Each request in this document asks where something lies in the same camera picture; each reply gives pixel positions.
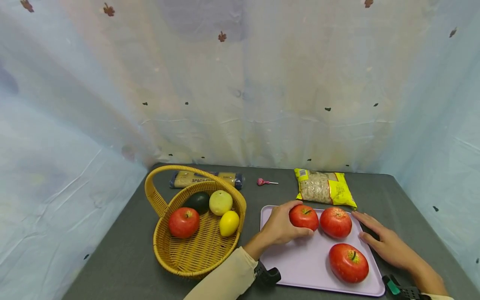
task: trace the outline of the yellow bag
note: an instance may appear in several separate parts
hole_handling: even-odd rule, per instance
[[[321,173],[297,168],[295,177],[299,184],[297,199],[333,205],[349,205],[357,209],[344,173]]]

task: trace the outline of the basket handle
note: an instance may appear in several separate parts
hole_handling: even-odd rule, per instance
[[[161,218],[165,214],[168,208],[168,204],[163,199],[162,195],[157,191],[155,185],[153,184],[153,177],[162,172],[162,171],[167,171],[167,170],[180,170],[180,171],[189,171],[193,173],[200,174],[201,176],[207,177],[219,185],[221,185],[224,190],[229,193],[230,195],[239,195],[241,196],[240,192],[237,191],[234,187],[232,187],[228,182],[225,180],[221,179],[218,176],[212,175],[208,172],[199,170],[197,168],[192,168],[192,167],[187,167],[187,166],[179,166],[179,165],[168,165],[168,166],[162,166],[154,169],[150,174],[148,174],[147,178],[145,179],[145,194],[147,196],[148,201],[152,205],[153,209],[155,209],[155,212],[157,215]]]

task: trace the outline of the tabletop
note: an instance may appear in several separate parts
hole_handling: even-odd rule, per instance
[[[247,243],[258,232],[262,207],[294,200],[298,193],[295,174],[291,169],[191,166],[206,171],[242,173],[245,176],[246,180],[240,192],[247,201],[247,214],[239,246]],[[179,191],[168,187],[172,174],[173,171],[165,171],[154,178],[158,191],[168,201]],[[259,177],[279,182],[279,185],[257,186],[256,181]],[[480,299],[480,293],[471,280],[394,177],[385,174],[346,173],[346,179],[359,211],[374,216],[385,226],[395,230],[443,277],[452,297],[457,300]],[[329,207],[313,202],[308,202],[308,205],[321,209]],[[175,276],[158,263],[153,253],[153,232],[157,222],[158,216],[145,197],[142,182],[63,299],[183,299],[198,281]],[[413,285],[408,274],[388,265],[375,253],[374,256],[382,275],[393,274],[401,285]],[[367,298],[287,286],[264,288],[254,283],[239,299]],[[387,292],[378,299],[394,298]]]

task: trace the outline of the red apple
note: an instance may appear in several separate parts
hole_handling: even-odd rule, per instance
[[[328,259],[335,276],[348,283],[362,282],[368,275],[367,259],[352,245],[334,245],[328,253]]]
[[[200,216],[193,208],[182,207],[173,212],[168,219],[170,233],[179,239],[191,237],[200,226]]]
[[[290,223],[295,227],[306,227],[315,231],[318,228],[317,213],[306,205],[297,205],[290,210],[288,215]]]
[[[343,209],[330,207],[320,215],[320,227],[332,238],[343,239],[352,230],[352,220]]]

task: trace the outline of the pink lollipop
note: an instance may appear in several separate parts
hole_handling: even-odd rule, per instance
[[[278,182],[266,181],[266,180],[264,180],[263,178],[259,178],[259,179],[257,180],[257,185],[258,185],[258,186],[262,186],[262,185],[264,185],[264,184],[278,184]]]

